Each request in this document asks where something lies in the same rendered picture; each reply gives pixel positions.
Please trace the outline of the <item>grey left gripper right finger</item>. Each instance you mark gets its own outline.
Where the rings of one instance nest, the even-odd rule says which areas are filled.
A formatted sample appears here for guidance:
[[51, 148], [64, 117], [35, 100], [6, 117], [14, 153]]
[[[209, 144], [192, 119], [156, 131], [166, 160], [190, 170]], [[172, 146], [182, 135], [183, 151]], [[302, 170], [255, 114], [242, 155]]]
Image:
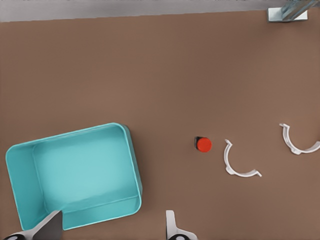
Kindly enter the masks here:
[[175, 213], [173, 210], [166, 210], [165, 223], [166, 240], [198, 240], [198, 237], [193, 232], [177, 227]]

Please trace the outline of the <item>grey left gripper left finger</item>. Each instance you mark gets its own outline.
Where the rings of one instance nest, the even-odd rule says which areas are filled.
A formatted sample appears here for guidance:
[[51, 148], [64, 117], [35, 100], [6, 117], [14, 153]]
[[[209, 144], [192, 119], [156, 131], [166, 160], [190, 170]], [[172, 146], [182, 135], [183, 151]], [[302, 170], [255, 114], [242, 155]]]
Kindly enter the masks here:
[[63, 233], [63, 212], [54, 210], [35, 227], [12, 233], [3, 240], [60, 240]]

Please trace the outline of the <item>blue storage box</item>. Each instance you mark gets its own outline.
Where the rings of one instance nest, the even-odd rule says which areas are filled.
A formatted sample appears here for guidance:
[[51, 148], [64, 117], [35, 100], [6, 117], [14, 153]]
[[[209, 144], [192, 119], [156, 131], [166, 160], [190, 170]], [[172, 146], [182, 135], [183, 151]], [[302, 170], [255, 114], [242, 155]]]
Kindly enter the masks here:
[[107, 123], [11, 146], [5, 161], [21, 228], [62, 211], [64, 230], [136, 214], [143, 186], [129, 128]]

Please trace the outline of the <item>red button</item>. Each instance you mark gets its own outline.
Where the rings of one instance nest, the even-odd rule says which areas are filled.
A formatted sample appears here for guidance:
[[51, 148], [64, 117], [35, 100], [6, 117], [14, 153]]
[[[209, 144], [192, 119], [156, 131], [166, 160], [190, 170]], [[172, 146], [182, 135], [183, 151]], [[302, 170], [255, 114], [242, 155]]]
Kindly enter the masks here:
[[212, 149], [213, 144], [207, 137], [196, 136], [194, 138], [194, 146], [198, 151], [208, 153]]

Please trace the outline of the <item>white curved clip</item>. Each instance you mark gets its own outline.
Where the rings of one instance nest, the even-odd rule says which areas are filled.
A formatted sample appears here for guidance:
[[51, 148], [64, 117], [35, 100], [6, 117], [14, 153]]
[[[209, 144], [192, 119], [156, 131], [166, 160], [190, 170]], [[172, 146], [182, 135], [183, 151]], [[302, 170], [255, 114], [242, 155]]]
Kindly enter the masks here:
[[297, 148], [291, 141], [290, 138], [290, 126], [286, 123], [280, 123], [279, 124], [282, 127], [282, 138], [287, 145], [287, 147], [290, 149], [290, 151], [295, 155], [300, 154], [311, 154], [318, 150], [320, 150], [320, 141], [316, 141], [310, 148], [307, 149], [299, 149]]
[[233, 144], [228, 139], [225, 139], [225, 142], [226, 142], [226, 147], [224, 148], [224, 152], [223, 152], [223, 160], [225, 163], [225, 170], [229, 175], [237, 176], [240, 178], [251, 178], [254, 176], [258, 176], [260, 178], [262, 177], [262, 174], [256, 169], [253, 169], [249, 172], [237, 172], [236, 170], [234, 170], [229, 162], [229, 153]]

